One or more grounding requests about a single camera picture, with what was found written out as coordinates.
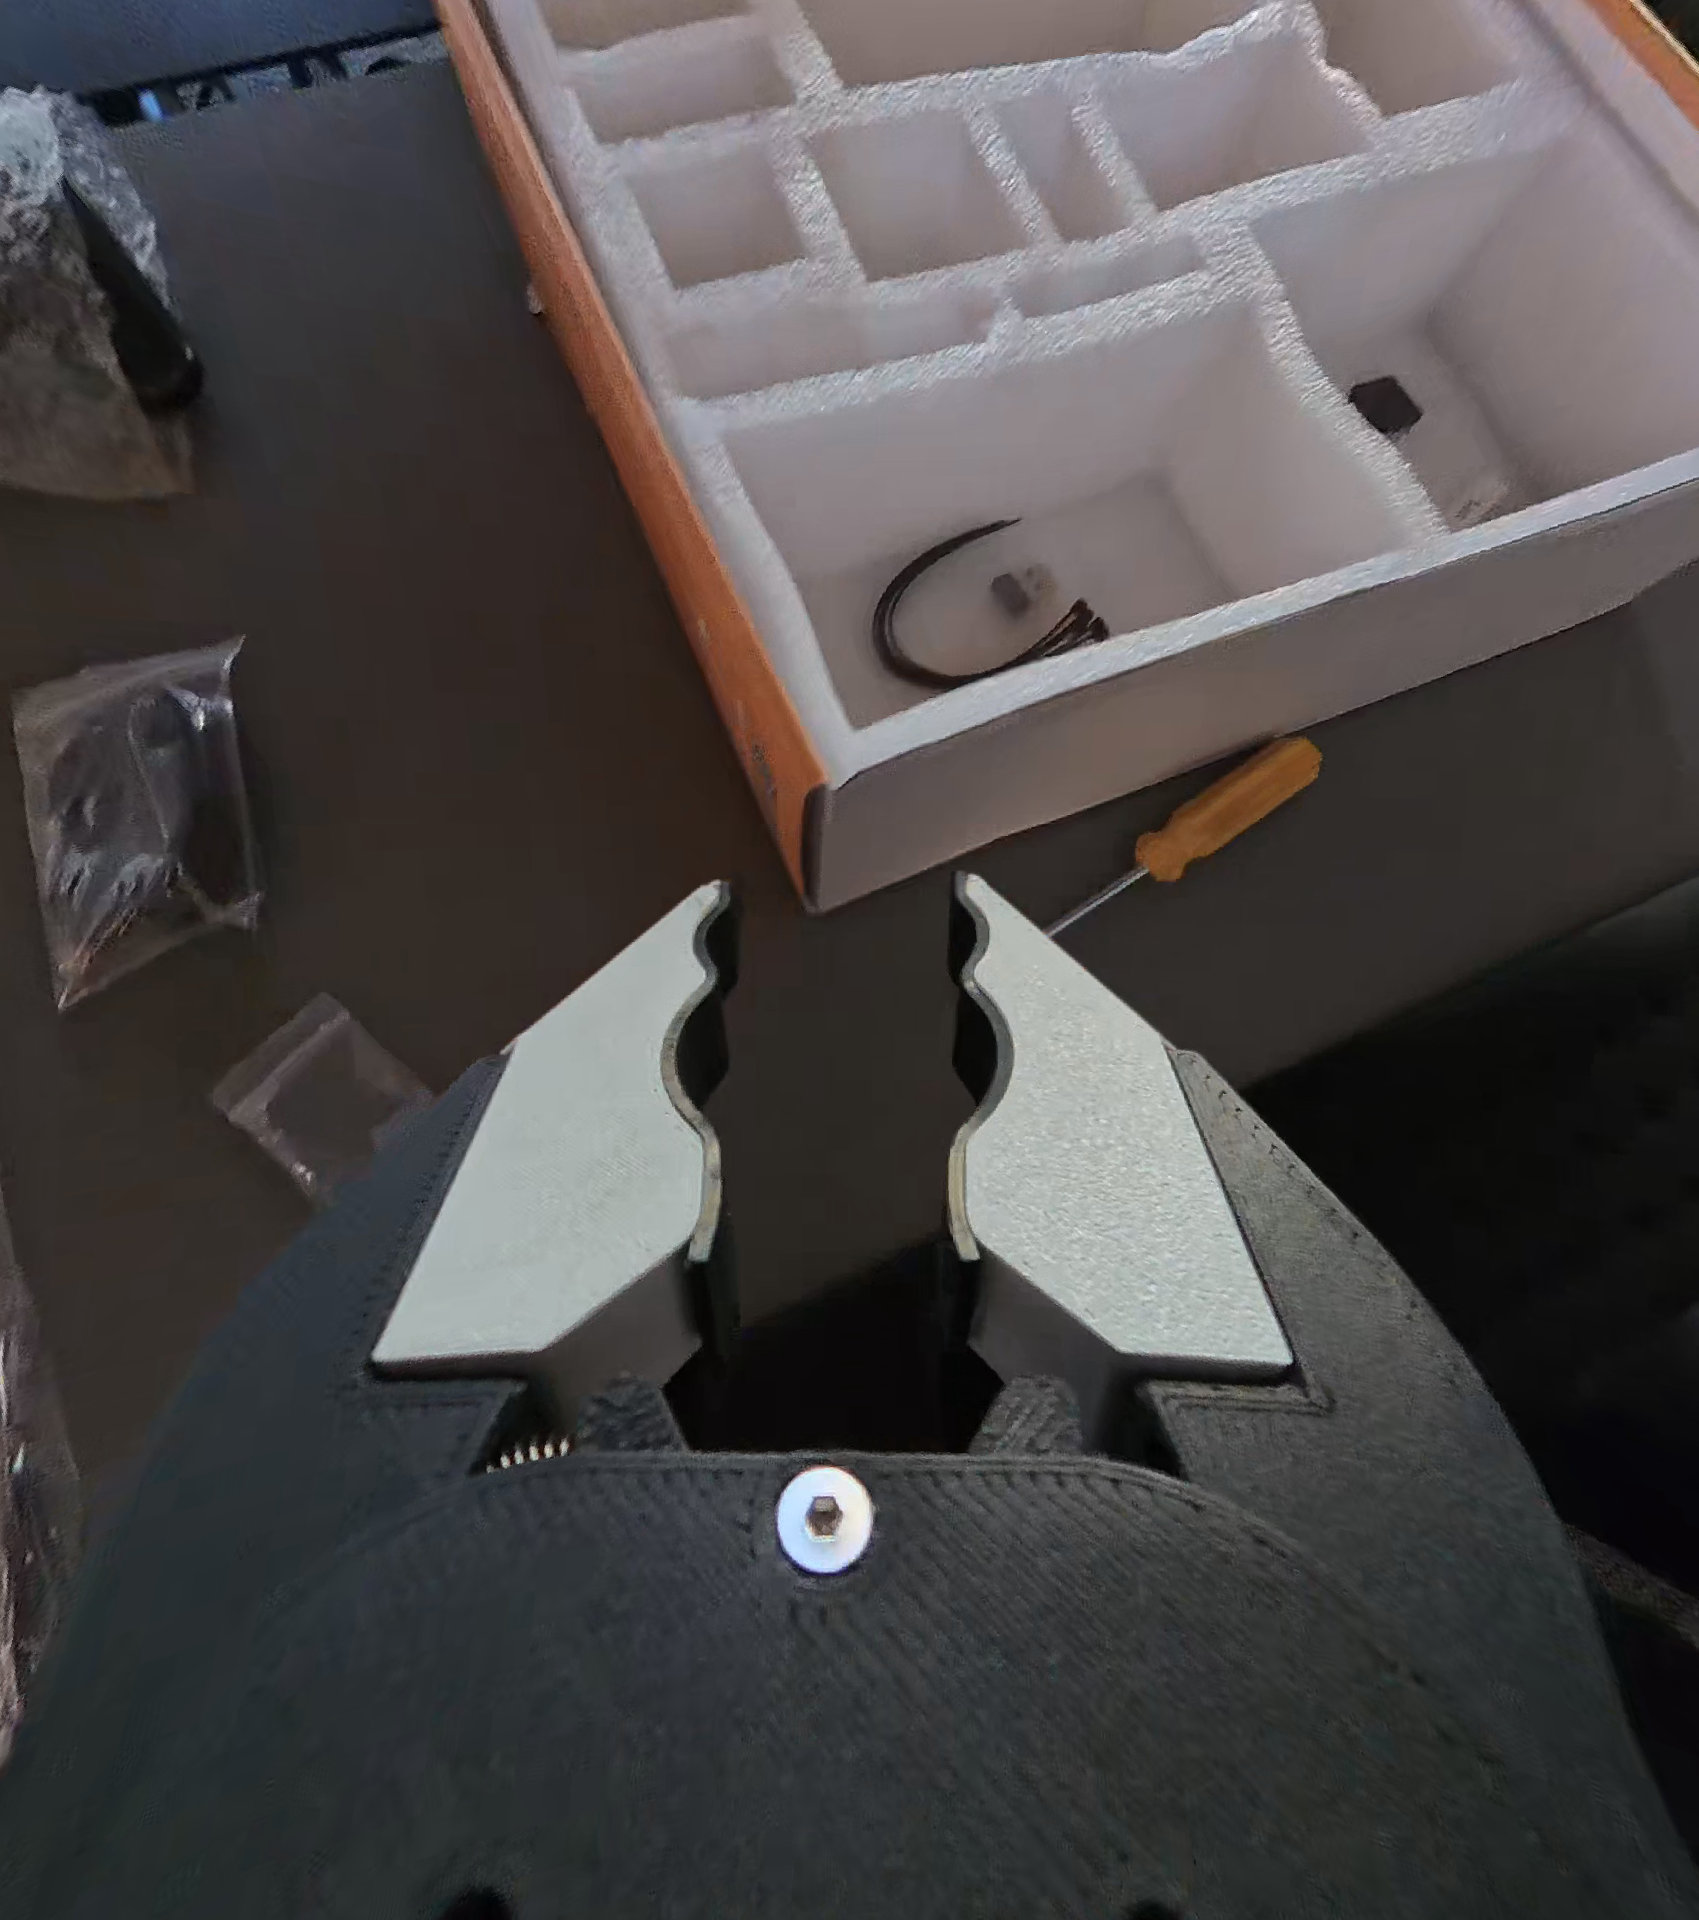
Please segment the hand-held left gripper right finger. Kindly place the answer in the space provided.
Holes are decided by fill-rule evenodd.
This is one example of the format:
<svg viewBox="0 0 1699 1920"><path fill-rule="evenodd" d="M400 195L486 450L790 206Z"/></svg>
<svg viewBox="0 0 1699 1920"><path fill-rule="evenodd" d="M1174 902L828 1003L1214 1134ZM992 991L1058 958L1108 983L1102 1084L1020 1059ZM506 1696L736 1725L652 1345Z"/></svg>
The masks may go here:
<svg viewBox="0 0 1699 1920"><path fill-rule="evenodd" d="M994 885L954 878L948 1225L968 1343L1110 1408L1140 1379L1276 1385L1294 1345L1170 1041Z"/></svg>

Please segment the yellow handled screwdriver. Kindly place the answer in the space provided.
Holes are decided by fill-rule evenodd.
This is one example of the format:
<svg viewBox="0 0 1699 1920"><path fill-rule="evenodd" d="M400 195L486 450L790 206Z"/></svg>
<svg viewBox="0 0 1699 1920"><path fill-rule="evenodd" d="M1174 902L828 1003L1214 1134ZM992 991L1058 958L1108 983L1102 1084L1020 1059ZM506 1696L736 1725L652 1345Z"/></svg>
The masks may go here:
<svg viewBox="0 0 1699 1920"><path fill-rule="evenodd" d="M1182 802L1158 827L1138 835L1132 867L1046 925L1058 938L1142 882L1174 884L1254 826L1304 793L1322 772L1306 735L1270 739L1242 763Z"/></svg>

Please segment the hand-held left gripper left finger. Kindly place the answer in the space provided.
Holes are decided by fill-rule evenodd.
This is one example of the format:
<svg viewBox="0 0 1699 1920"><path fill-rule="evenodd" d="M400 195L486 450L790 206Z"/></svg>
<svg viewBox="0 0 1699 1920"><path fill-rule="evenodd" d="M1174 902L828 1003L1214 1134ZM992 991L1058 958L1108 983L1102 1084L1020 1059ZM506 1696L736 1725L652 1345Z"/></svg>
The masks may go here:
<svg viewBox="0 0 1699 1920"><path fill-rule="evenodd" d="M734 894L704 882L522 1029L372 1349L396 1379L666 1385L714 1339Z"/></svg>

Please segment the small clear bag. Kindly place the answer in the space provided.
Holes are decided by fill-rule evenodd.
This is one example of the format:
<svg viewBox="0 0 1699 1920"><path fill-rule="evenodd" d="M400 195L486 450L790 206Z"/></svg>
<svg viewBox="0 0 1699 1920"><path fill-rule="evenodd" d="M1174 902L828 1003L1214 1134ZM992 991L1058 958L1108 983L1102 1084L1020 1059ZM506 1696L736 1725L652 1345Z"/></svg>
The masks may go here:
<svg viewBox="0 0 1699 1920"><path fill-rule="evenodd" d="M436 1093L332 994L308 999L212 1087L214 1108L328 1207Z"/></svg>

